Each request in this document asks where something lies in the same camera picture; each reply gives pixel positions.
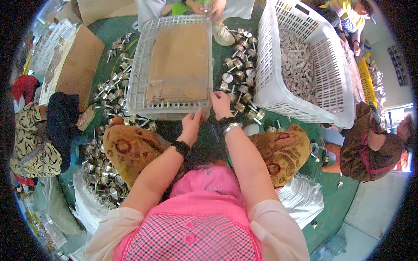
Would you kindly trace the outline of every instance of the white sneaker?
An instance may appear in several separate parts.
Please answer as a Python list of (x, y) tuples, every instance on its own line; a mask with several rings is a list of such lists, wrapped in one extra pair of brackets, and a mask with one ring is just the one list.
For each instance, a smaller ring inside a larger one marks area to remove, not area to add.
[(212, 25), (212, 35), (215, 41), (222, 46), (230, 46), (235, 43), (234, 36), (223, 23)]

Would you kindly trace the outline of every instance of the foot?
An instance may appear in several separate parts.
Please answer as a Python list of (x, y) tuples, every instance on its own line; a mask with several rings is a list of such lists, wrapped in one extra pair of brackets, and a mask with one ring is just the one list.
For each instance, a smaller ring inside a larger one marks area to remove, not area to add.
[(87, 129), (87, 126), (93, 120), (94, 116), (96, 115), (96, 110), (94, 109), (96, 104), (90, 105), (87, 110), (79, 115), (79, 120), (76, 123), (77, 128), (81, 131)]
[(224, 23), (212, 25), (212, 35), (215, 41), (222, 46), (230, 46), (235, 43), (234, 36), (228, 31)]

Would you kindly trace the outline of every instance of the white plastic basket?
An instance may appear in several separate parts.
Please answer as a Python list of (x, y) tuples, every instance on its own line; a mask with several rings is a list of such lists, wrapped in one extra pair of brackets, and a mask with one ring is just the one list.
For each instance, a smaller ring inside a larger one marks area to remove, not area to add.
[(61, 22), (59, 22), (58, 25), (54, 28), (42, 50), (39, 54), (37, 54), (38, 59), (36, 60), (35, 66), (33, 68), (37, 74), (45, 73), (49, 62), (52, 59), (52, 55), (54, 54), (54, 50), (58, 45), (59, 39), (65, 38), (72, 27), (73, 24), (68, 21), (68, 19), (64, 19), (61, 20)]
[[(294, 96), (282, 78), (279, 26), (309, 44), (319, 106)], [(267, 0), (258, 24), (258, 59), (254, 102), (261, 108), (308, 123), (351, 128), (354, 97), (347, 60), (330, 23), (299, 1)]]
[(149, 119), (181, 120), (183, 115), (194, 113), (199, 108), (209, 115), (211, 106), (209, 93), (213, 89), (212, 83), (212, 27), (208, 26), (208, 96), (205, 100), (169, 102), (153, 101), (146, 103), (146, 89), (148, 85), (148, 69), (158, 28), (173, 27), (183, 24), (199, 24), (210, 21), (204, 15), (178, 15), (148, 21), (140, 35), (136, 47), (133, 66), (129, 78), (127, 92), (127, 106), (130, 114), (147, 116)]

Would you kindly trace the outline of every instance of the yellow crate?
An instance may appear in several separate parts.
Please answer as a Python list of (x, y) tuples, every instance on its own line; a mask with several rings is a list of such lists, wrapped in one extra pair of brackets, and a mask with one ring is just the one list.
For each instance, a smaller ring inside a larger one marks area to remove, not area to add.
[(375, 90), (373, 89), (372, 78), (370, 77), (369, 69), (367, 68), (366, 58), (363, 58), (361, 62), (357, 64), (357, 67), (359, 68), (366, 103), (371, 101), (377, 107)]

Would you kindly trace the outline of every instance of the silver bracelet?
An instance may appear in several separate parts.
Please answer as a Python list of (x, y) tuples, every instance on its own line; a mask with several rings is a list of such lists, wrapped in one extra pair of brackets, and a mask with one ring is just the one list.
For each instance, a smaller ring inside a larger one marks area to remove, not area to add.
[(224, 137), (235, 127), (242, 127), (242, 123), (234, 122), (230, 123), (229, 126), (224, 130)]

